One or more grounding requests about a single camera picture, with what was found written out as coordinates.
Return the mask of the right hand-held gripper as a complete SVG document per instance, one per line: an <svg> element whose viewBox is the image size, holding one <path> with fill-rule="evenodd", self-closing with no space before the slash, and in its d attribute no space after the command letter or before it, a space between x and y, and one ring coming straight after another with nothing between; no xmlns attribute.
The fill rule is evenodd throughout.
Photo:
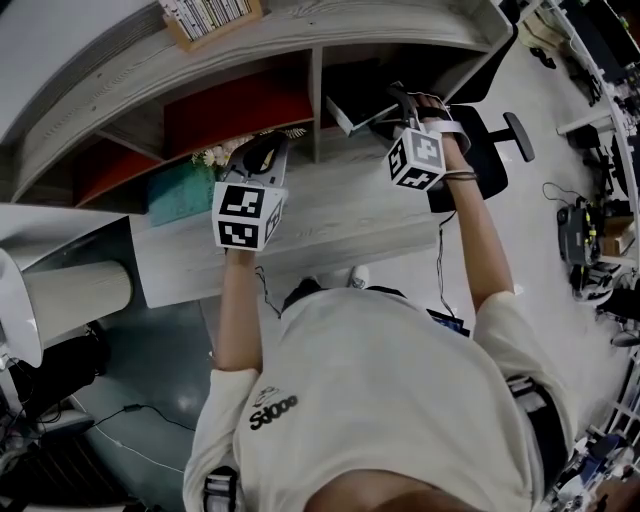
<svg viewBox="0 0 640 512"><path fill-rule="evenodd" d="M439 97L428 94L429 103L424 105L419 93L398 82L388 87L388 94L398 104L397 113L383 120L383 137L390 142L383 164L393 185L427 192L444 179L470 173L447 170L443 138L453 137L462 154L471 142Z"/></svg>

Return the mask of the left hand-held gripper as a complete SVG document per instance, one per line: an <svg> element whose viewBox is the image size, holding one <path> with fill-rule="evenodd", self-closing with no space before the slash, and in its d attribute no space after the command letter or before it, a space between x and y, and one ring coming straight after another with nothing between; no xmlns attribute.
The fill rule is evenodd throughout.
<svg viewBox="0 0 640 512"><path fill-rule="evenodd" d="M214 186L212 227L224 249L262 251L283 214L289 139L283 132L258 135L239 146Z"/></svg>

